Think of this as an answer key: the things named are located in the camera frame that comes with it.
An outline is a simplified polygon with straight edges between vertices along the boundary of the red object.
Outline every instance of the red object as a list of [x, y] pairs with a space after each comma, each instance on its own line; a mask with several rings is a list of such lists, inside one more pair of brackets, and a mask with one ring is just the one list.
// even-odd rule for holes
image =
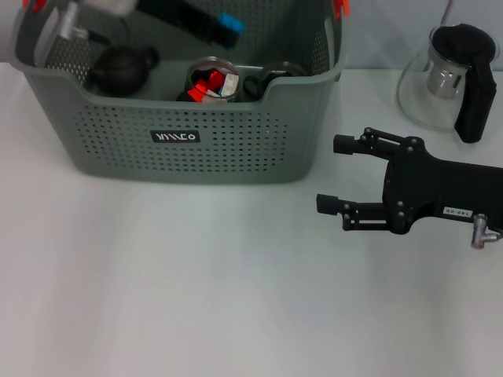
[[206, 82], [203, 80], [199, 80], [199, 82], [196, 84], [196, 87], [189, 90], [187, 94], [190, 95], [195, 102], [202, 102], [206, 92], [207, 92]]
[[226, 82], [226, 76], [220, 71], [215, 71], [211, 74], [210, 79], [207, 82], [207, 89], [212, 92], [218, 92], [223, 84]]
[[351, 7], [349, 5], [349, 0], [333, 0], [333, 6], [336, 9], [336, 20], [340, 20], [342, 13], [341, 8], [344, 8], [344, 16], [349, 17], [351, 15]]
[[[23, 0], [23, 8], [27, 8], [30, 0]], [[35, 4], [33, 5], [33, 11], [38, 12], [42, 10], [42, 8], [46, 5], [47, 0], [35, 0]]]

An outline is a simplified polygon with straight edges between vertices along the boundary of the label on robot arm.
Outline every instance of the label on robot arm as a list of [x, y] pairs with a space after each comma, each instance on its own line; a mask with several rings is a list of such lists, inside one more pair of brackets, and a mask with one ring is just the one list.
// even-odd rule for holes
[[448, 214], [449, 216], [459, 216], [461, 218], [470, 218], [473, 215], [472, 210], [460, 210], [459, 208], [444, 207], [443, 214]]

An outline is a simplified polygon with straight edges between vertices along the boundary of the perforated basket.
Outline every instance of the perforated basket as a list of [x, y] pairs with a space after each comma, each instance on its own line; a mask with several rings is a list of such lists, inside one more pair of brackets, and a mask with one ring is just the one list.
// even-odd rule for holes
[[[192, 1], [215, 15], [226, 11], [244, 21], [246, 33], [233, 51], [140, 13], [128, 17], [124, 27], [86, 9], [81, 26], [115, 44], [154, 45], [160, 51], [167, 74], [127, 99], [84, 88], [101, 47], [65, 41], [55, 28], [44, 28], [65, 3], [52, 0], [38, 13], [20, 11], [10, 52], [12, 65], [26, 75], [79, 169], [111, 178], [187, 183], [286, 182], [309, 171], [329, 94], [345, 61], [347, 22], [336, 20], [332, 0], [316, 6], [311, 0]], [[183, 88], [191, 63], [207, 56], [247, 69], [287, 60], [310, 76], [275, 79], [254, 103], [169, 101]], [[187, 143], [155, 142], [153, 131], [198, 137]]]

